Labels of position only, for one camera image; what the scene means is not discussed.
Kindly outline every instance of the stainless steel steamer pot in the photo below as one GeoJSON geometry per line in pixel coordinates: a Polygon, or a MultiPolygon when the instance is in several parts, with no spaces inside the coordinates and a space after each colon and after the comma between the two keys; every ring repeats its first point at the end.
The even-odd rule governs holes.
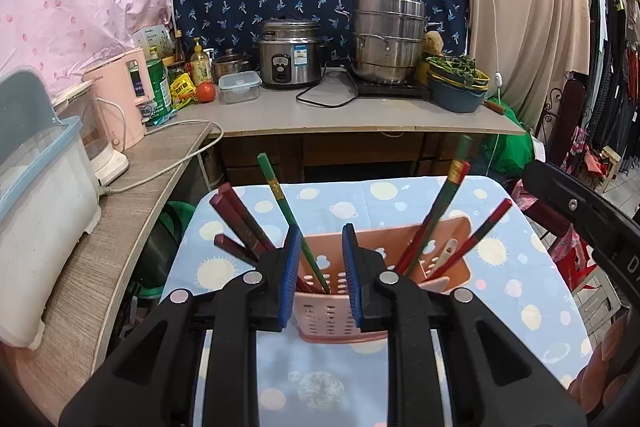
{"type": "Polygon", "coordinates": [[[415,73],[427,26],[425,7],[418,0],[353,0],[351,67],[364,80],[404,84],[415,73]]]}

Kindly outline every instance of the wooden counter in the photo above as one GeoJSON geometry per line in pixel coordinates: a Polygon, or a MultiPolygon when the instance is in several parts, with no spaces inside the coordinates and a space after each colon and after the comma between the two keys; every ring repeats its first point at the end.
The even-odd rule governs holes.
{"type": "MultiPolygon", "coordinates": [[[[146,136],[126,151],[129,169],[112,186],[144,179],[197,150],[210,128],[193,123],[146,136]]],[[[186,165],[100,200],[98,225],[78,242],[49,298],[40,347],[36,351],[5,347],[17,380],[54,424],[104,360],[131,273],[186,165]]]]}
{"type": "Polygon", "coordinates": [[[476,134],[523,134],[505,116],[481,106],[473,113],[449,112],[431,102],[359,98],[344,107],[326,109],[296,101],[299,90],[260,88],[250,102],[225,104],[220,94],[211,103],[180,111],[180,120],[212,120],[225,136],[312,132],[422,131],[476,134]]]}

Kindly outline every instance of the rice cooker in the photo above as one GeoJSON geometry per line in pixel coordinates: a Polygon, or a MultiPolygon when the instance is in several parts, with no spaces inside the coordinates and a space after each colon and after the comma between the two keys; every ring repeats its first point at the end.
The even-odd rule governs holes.
{"type": "Polygon", "coordinates": [[[320,24],[292,18],[271,19],[262,24],[260,77],[264,87],[297,89],[321,78],[320,24]]]}

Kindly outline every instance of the blue tablecloth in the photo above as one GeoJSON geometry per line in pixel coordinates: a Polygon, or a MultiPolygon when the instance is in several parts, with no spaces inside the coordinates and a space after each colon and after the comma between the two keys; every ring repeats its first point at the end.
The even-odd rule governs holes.
{"type": "MultiPolygon", "coordinates": [[[[443,177],[400,178],[283,185],[283,189],[302,232],[313,234],[339,232],[348,222],[356,230],[420,223],[443,183],[443,177]]],[[[238,187],[236,192],[280,246],[287,223],[269,187],[238,187]]],[[[236,236],[210,206],[211,196],[198,204],[163,297],[176,288],[194,294],[217,290],[251,268],[213,245],[217,233],[236,236]]],[[[476,229],[506,196],[489,178],[467,177],[447,216],[466,214],[476,229]]],[[[556,266],[515,205],[465,258],[472,272],[466,286],[568,386],[588,362],[591,344],[556,266]]],[[[309,344],[299,338],[293,321],[292,317],[283,333],[257,335],[260,425],[384,426],[386,341],[309,344]]],[[[202,364],[198,403],[205,375],[202,364]]],[[[201,423],[200,412],[196,407],[195,426],[201,423]]]]}

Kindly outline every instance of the green chopstick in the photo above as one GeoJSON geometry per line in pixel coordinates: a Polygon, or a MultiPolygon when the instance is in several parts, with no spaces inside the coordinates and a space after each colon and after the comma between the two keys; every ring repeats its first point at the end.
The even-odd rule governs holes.
{"type": "Polygon", "coordinates": [[[424,234],[422,235],[420,246],[415,251],[411,263],[409,263],[409,266],[404,272],[404,275],[406,275],[407,277],[411,277],[411,274],[414,272],[414,269],[417,266],[418,261],[420,260],[422,250],[424,250],[424,248],[429,244],[431,235],[436,229],[440,218],[447,211],[447,208],[451,204],[451,201],[460,188],[460,184],[465,179],[466,174],[469,172],[469,164],[465,160],[469,154],[469,149],[471,149],[471,142],[472,140],[469,135],[463,134],[460,137],[458,146],[456,147],[454,159],[451,162],[451,166],[449,168],[449,175],[447,176],[447,179],[438,192],[436,200],[433,202],[433,206],[431,207],[431,219],[427,227],[424,229],[424,234]]]}
{"type": "MultiPolygon", "coordinates": [[[[287,202],[287,198],[284,197],[282,187],[280,187],[280,184],[278,183],[276,173],[273,171],[273,167],[271,166],[271,162],[269,161],[266,153],[261,152],[260,154],[258,154],[258,165],[260,165],[262,174],[264,174],[264,177],[267,179],[267,183],[271,187],[271,192],[273,192],[273,197],[276,198],[276,203],[284,214],[284,218],[287,220],[287,223],[289,224],[289,226],[297,225],[298,222],[293,216],[293,212],[291,212],[291,207],[287,202]]],[[[324,290],[324,293],[331,293],[329,285],[326,283],[326,280],[324,279],[324,276],[322,275],[322,272],[318,267],[318,263],[316,263],[316,260],[314,259],[314,256],[311,253],[311,249],[306,243],[306,239],[304,236],[302,237],[302,252],[305,254],[306,261],[309,263],[311,270],[313,270],[316,279],[318,279],[318,282],[324,290]]]]}

